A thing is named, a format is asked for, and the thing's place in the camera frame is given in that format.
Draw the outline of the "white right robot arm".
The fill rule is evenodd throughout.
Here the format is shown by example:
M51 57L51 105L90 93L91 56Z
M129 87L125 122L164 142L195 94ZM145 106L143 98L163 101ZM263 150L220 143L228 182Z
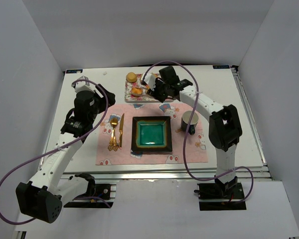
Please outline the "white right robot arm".
M204 95L196 80L180 80L171 66L160 69L159 76L146 71L142 83L149 87L147 94L154 99L161 103L167 98L178 100L208 121L208 138L216 150L214 182L223 195L231 191L237 184L235 152L242 135L237 108L224 106Z

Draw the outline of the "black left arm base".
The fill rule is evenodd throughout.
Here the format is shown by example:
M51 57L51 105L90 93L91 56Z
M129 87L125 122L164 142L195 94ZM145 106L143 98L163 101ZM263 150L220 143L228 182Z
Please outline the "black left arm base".
M84 193L76 196L72 201L64 204L64 208L105 208L113 206L116 196L116 185L96 183L95 178L87 173L70 176L69 179L83 179L87 182Z

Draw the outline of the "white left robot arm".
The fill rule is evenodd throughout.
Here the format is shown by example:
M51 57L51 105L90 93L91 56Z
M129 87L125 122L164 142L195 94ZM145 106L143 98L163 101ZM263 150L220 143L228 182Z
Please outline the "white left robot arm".
M35 219L53 223L68 202L95 194L95 178L87 173L71 176L59 186L59 181L75 153L82 147L87 132L92 130L98 114L115 104L115 94L98 85L105 95L84 84L74 86L74 107L66 115L55 152L49 153L41 168L27 183L19 183L16 197L20 212Z

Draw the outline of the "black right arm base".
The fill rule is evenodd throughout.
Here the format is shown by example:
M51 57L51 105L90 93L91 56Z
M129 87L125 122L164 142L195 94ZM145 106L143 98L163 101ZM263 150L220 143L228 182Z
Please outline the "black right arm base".
M198 196L200 211L244 211L247 209L245 202L239 202L245 197L241 183L224 196L216 184L201 183L197 185L194 194Z

